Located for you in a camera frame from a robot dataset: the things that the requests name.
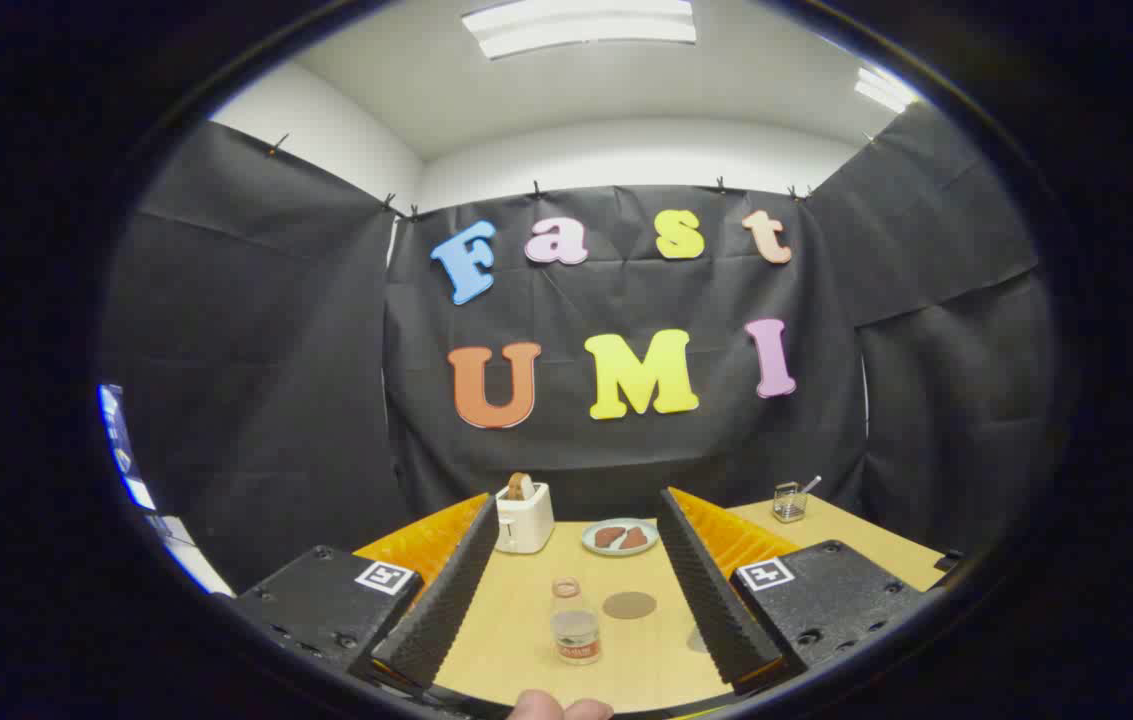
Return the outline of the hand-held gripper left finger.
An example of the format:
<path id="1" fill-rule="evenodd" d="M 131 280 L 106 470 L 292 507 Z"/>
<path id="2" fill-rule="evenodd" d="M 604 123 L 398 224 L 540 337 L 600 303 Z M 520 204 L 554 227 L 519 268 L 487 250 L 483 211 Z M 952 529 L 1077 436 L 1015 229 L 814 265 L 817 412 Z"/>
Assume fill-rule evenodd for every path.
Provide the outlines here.
<path id="1" fill-rule="evenodd" d="M 360 550 L 313 547 L 225 603 L 320 670 L 420 696 L 455 643 L 497 536 L 496 500 L 482 493 Z"/>

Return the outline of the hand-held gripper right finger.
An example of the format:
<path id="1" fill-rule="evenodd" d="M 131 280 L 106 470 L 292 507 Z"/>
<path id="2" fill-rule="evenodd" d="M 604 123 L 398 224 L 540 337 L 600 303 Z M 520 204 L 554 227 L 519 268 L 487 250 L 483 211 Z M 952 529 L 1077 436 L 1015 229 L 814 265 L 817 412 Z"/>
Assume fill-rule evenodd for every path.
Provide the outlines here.
<path id="1" fill-rule="evenodd" d="M 659 497 L 662 547 L 721 680 L 739 694 L 867 646 L 925 598 L 840 539 L 799 548 L 681 489 Z"/>

